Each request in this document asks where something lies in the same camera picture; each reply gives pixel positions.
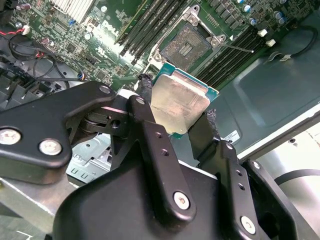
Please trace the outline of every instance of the black bracket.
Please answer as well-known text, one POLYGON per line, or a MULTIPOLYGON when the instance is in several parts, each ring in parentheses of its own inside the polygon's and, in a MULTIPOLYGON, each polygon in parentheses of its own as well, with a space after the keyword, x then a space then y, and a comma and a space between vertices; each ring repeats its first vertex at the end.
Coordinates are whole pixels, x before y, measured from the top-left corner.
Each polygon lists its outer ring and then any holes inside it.
POLYGON ((111 138, 111 170, 141 156, 157 219, 167 227, 179 230, 194 219, 196 205, 168 134, 163 126, 155 123, 148 102, 140 96, 131 96, 127 109, 129 136, 126 140, 111 138))
POLYGON ((60 180, 71 160, 70 142, 81 120, 115 97, 109 87, 92 81, 0 113, 0 130, 12 129, 21 136, 15 144, 0 144, 0 176, 35 184, 60 180), (61 145, 59 154, 39 150, 48 139, 61 145))
POLYGON ((189 130, 193 157, 199 168, 217 176, 220 228, 230 239, 258 240, 260 226, 247 171, 238 163, 235 148, 221 140, 214 111, 205 112, 189 130))

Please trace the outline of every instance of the gray metal panel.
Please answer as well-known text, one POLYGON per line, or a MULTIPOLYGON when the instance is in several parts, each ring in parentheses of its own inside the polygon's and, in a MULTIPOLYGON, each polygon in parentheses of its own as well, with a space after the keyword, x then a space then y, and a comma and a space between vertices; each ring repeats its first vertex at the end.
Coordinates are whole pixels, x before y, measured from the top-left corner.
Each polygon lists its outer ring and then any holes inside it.
MULTIPOLYGON (((320 31, 319 16, 311 15, 304 25, 320 31)), ((284 53, 303 49, 312 34, 293 31, 279 46, 284 53)), ((267 137, 320 101, 320 41, 311 51, 287 62, 264 64, 259 59, 224 87, 211 107, 216 109, 222 137, 237 130, 238 153, 267 137)))

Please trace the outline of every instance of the green circuit board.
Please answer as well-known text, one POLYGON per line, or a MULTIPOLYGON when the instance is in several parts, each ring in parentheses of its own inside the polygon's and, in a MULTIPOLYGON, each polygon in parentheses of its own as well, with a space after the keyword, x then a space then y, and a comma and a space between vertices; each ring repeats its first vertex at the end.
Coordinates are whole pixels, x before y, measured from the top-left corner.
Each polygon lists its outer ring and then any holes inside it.
MULTIPOLYGON (((132 87, 137 82, 137 76, 148 66, 149 53, 153 45, 175 24, 175 20, 179 19, 187 7, 200 6, 198 17, 201 21, 212 33, 225 35, 226 43, 232 44, 250 27, 251 19, 255 19, 258 25, 268 28, 269 34, 275 36, 274 38, 280 39, 288 32, 286 24, 291 19, 303 20, 315 9, 318 2, 288 0, 287 3, 280 4, 279 0, 246 0, 245 3, 237 4, 234 0, 167 0, 168 4, 177 2, 180 5, 174 15, 168 18, 170 21, 164 22, 165 25, 160 32, 156 33, 154 30, 156 28, 151 23, 146 23, 145 35, 135 38, 136 45, 144 46, 141 48, 144 50, 138 61, 132 64, 134 54, 127 53, 121 56, 124 49, 123 39, 131 34, 155 1, 164 2, 163 0, 94 0, 83 21, 72 22, 72 17, 58 10, 53 4, 54 1, 30 0, 28 2, 32 8, 27 11, 16 11, 11 24, 15 26, 20 22, 29 25, 31 31, 28 37, 38 43, 45 38, 50 39, 52 44, 45 46, 48 50, 74 59, 83 68, 88 80, 102 81, 117 90, 123 85, 132 87), (244 12, 245 5, 251 6, 249 12, 244 12), (277 23, 274 17, 275 11, 282 12, 286 24, 277 23)), ((173 41, 184 23, 186 22, 183 21, 171 30, 160 45, 160 51, 173 41)), ((187 72, 196 76, 219 57, 223 49, 219 51, 209 49, 192 62, 187 72)), ((258 54, 256 57, 252 56, 250 61, 258 57, 258 54)), ((77 69, 72 62, 66 62, 73 69, 77 69)))

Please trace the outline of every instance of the motherboard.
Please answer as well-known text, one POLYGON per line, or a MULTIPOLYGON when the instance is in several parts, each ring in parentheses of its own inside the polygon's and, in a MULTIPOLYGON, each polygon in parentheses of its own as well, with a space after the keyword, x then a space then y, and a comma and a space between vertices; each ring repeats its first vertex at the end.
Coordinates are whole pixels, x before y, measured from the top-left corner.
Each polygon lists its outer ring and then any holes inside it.
MULTIPOLYGON (((132 88, 165 62, 221 89, 318 0, 29 0, 10 24, 73 59, 89 81, 132 88)), ((71 61, 65 60, 73 69, 71 61)))

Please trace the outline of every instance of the heatsink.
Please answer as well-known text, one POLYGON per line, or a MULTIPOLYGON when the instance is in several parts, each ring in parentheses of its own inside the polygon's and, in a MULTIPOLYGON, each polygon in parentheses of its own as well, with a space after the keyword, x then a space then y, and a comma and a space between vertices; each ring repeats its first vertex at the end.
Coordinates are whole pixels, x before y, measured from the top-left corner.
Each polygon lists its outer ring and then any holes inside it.
POLYGON ((95 0, 51 0, 54 7, 63 14, 81 23, 95 0))

